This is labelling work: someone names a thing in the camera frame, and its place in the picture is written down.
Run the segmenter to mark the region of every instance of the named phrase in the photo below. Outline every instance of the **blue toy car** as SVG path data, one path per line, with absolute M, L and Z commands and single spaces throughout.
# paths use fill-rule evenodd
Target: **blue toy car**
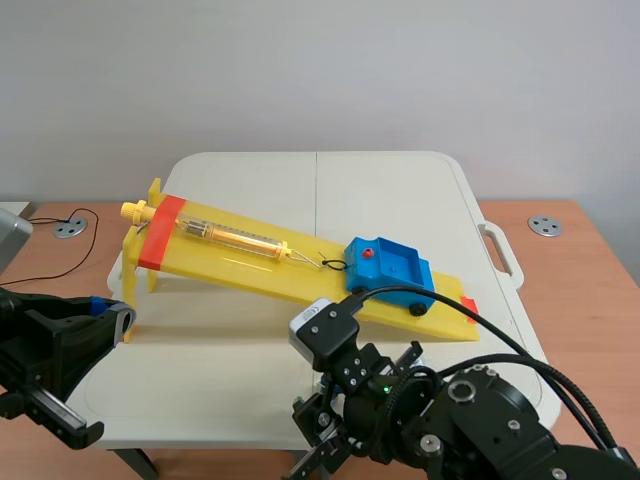
M 415 248 L 378 237 L 364 240 L 356 237 L 344 251 L 347 267 L 346 290 L 358 293 L 390 285 L 408 285 L 433 291 L 433 277 L 429 262 L 420 258 Z M 411 292 L 388 292 L 377 299 L 406 307 L 411 315 L 427 313 L 431 298 Z

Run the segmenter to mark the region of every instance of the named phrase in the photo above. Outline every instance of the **yellow support stand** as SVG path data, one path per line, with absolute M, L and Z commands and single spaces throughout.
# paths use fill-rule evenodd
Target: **yellow support stand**
M 160 192 L 160 179 L 155 179 L 149 190 L 148 205 L 157 207 L 164 198 L 165 194 Z M 291 248 L 312 257 L 317 263 L 322 260 L 322 256 L 344 259 L 345 247 L 338 243 L 206 205 L 186 201 L 180 214 L 286 241 Z M 136 227 L 132 227 L 123 242 L 122 294 L 123 300 L 132 306 L 135 306 L 135 270 L 148 231 L 148 227 L 139 232 Z M 310 304 L 319 297 L 340 301 L 349 294 L 344 290 L 345 278 L 341 271 L 318 268 L 289 258 L 277 261 L 267 256 L 206 242 L 178 229 L 174 229 L 171 234 L 160 271 L 301 304 Z M 438 293 L 458 302 L 464 296 L 464 289 L 457 278 L 433 272 L 433 280 Z M 156 281 L 157 272 L 148 271 L 147 287 L 150 292 Z M 358 313 L 358 319 L 451 340 L 479 339 L 473 322 L 439 302 L 422 317 L 413 317 L 406 308 L 370 300 Z

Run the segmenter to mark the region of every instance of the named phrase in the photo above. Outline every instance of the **table handle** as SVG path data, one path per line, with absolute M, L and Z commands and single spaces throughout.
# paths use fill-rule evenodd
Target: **table handle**
M 509 245 L 507 236 L 500 227 L 491 222 L 485 222 L 484 225 L 480 225 L 480 233 L 491 238 L 502 265 L 509 274 L 509 277 L 511 277 L 511 283 L 514 288 L 518 290 L 524 284 L 524 273 L 511 249 L 511 245 Z

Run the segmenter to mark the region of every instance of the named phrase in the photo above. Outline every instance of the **white folding table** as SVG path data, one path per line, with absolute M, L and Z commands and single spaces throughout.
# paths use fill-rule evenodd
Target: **white folding table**
M 355 236 L 411 245 L 434 271 L 459 277 L 481 315 L 544 359 L 517 294 L 524 276 L 509 243 L 484 220 L 460 166 L 445 155 L 201 153 L 176 164 L 164 191 L 345 245 Z M 493 266 L 483 234 L 509 274 Z M 116 298 L 119 262 L 108 279 Z M 138 275 L 133 342 L 107 356 L 68 402 L 89 422 L 105 423 L 97 446 L 307 448 L 291 404 L 311 393 L 317 376 L 287 342 L 288 322 L 304 307 L 165 274 L 148 294 L 143 269 Z M 394 357 L 419 340 L 436 369 L 509 352 L 478 328 L 479 342 L 448 342 L 363 323 L 359 341 Z M 551 427 L 560 403 L 546 384 L 525 367 L 494 368 Z

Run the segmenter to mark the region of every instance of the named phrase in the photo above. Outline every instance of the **black wire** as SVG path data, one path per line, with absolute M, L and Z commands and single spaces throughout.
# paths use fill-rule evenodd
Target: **black wire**
M 600 416 L 598 409 L 591 403 L 589 397 L 587 397 L 585 393 L 580 389 L 580 387 L 573 383 L 569 379 L 569 377 L 567 377 L 551 365 L 541 362 L 540 360 L 536 360 L 535 358 L 523 357 L 522 355 L 513 355 L 510 353 L 496 353 L 492 355 L 482 355 L 480 357 L 465 360 L 464 362 L 460 362 L 438 372 L 438 374 L 442 377 L 448 377 L 449 375 L 453 375 L 459 370 L 464 370 L 465 368 L 472 367 L 475 364 L 486 363 L 516 363 L 520 365 L 526 365 L 536 370 L 543 378 L 545 378 L 546 376 L 553 378 L 553 380 L 562 385 L 577 400 L 578 404 L 584 409 L 589 419 L 593 422 L 594 426 L 603 437 L 603 441 L 607 444 L 607 446 L 609 448 L 617 447 L 616 441 L 614 440 L 613 435 L 611 435 L 607 424 L 602 419 L 602 416 Z
M 430 290 L 426 290 L 424 288 L 419 287 L 411 287 L 404 285 L 392 285 L 388 287 L 380 287 L 374 288 L 372 290 L 367 290 L 357 295 L 357 297 L 364 302 L 368 298 L 371 298 L 375 295 L 379 295 L 385 292 L 411 292 L 417 293 L 418 295 L 422 295 L 424 297 L 432 298 L 439 302 L 442 302 L 446 305 L 449 305 L 451 308 L 465 314 L 466 316 L 472 318 L 479 323 L 484 328 L 493 333 L 496 337 L 506 343 L 509 347 L 515 350 L 517 353 L 524 357 L 533 358 L 520 344 L 518 344 L 515 340 L 509 337 L 506 333 L 500 330 L 498 327 L 493 325 L 491 322 L 474 312 L 473 310 L 468 309 L 464 305 L 452 300 L 444 295 L 440 295 L 439 293 L 432 292 Z M 555 383 L 553 380 L 543 377 L 545 381 L 549 384 L 554 393 L 560 398 L 560 400 L 567 406 L 567 409 L 574 416 L 576 421 L 580 424 L 582 429 L 587 433 L 589 438 L 593 441 L 593 443 L 601 450 L 605 450 L 607 448 L 606 443 L 602 440 L 600 435 L 602 432 L 598 432 L 594 429 L 593 425 L 589 423 L 589 421 L 585 418 L 584 414 L 580 411 L 580 409 L 576 406 L 576 404 L 567 396 L 567 394 L 562 390 L 562 388 Z
M 325 267 L 329 267 L 331 270 L 337 270 L 338 272 L 342 272 L 343 270 L 346 270 L 347 267 L 349 266 L 347 265 L 347 262 L 345 262 L 344 260 L 323 260 L 321 263 Z M 335 267 L 331 265 L 332 263 L 338 263 L 340 264 L 340 266 Z
M 91 246 L 89 247 L 89 250 L 87 251 L 87 253 L 84 256 L 84 258 L 82 260 L 80 260 L 80 262 L 78 264 L 76 264 L 73 268 L 70 268 L 66 272 L 60 273 L 58 275 L 50 275 L 50 276 L 43 276 L 43 277 L 30 277 L 30 278 L 23 278 L 21 280 L 13 280 L 11 282 L 0 283 L 0 287 L 4 287 L 5 285 L 13 285 L 15 283 L 30 282 L 32 280 L 53 280 L 55 278 L 64 277 L 65 275 L 68 275 L 69 273 L 71 273 L 71 272 L 75 271 L 76 269 L 80 268 L 80 266 L 87 260 L 87 258 L 89 258 L 89 255 L 91 255 L 91 252 L 93 251 L 93 247 L 96 244 L 96 238 L 98 236 L 98 223 L 100 223 L 100 217 L 98 216 L 98 214 L 96 212 L 94 212 L 93 210 L 90 210 L 88 208 L 76 208 L 71 213 L 71 215 L 69 215 L 69 218 L 67 220 L 60 220 L 60 222 L 69 223 L 69 221 L 71 220 L 73 215 L 76 212 L 80 212 L 80 211 L 92 213 L 96 217 L 96 225 L 95 225 L 95 227 L 93 229 L 93 238 L 91 239 Z M 58 222 L 58 219 L 54 219 L 54 218 L 50 219 L 48 217 L 34 218 L 33 220 L 51 220 L 51 221 L 48 221 L 46 223 L 57 223 Z
M 48 225 L 50 223 L 69 223 L 70 218 L 64 220 L 62 218 L 38 217 L 30 218 L 29 223 L 32 225 Z

